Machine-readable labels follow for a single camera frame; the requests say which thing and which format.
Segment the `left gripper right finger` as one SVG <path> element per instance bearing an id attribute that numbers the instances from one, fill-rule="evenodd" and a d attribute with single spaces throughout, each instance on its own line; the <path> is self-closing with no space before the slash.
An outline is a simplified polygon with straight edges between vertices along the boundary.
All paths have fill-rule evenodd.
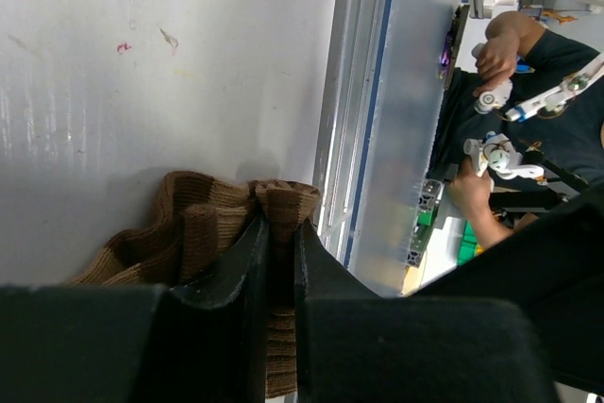
<path id="1" fill-rule="evenodd" d="M 302 402 L 555 402 L 544 351 L 514 305 L 384 298 L 305 223 L 294 240 L 297 392 Z"/>

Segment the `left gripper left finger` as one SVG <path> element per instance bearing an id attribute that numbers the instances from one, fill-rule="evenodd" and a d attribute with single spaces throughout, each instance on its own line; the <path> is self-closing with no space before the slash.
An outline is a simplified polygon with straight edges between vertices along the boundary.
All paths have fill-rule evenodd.
<path id="1" fill-rule="evenodd" d="M 269 239 L 259 214 L 207 270 L 162 297 L 132 401 L 264 401 Z"/>

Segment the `brown striped sock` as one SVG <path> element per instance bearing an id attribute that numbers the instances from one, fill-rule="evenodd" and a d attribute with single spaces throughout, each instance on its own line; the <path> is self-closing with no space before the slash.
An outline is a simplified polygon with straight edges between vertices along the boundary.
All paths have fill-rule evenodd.
<path id="1" fill-rule="evenodd" d="M 112 236 L 72 285 L 189 283 L 234 245 L 262 213 L 270 226 L 269 398 L 295 392 L 294 237 L 321 199 L 309 184 L 279 179 L 230 183 L 192 171 L 168 173 L 150 222 Z"/>

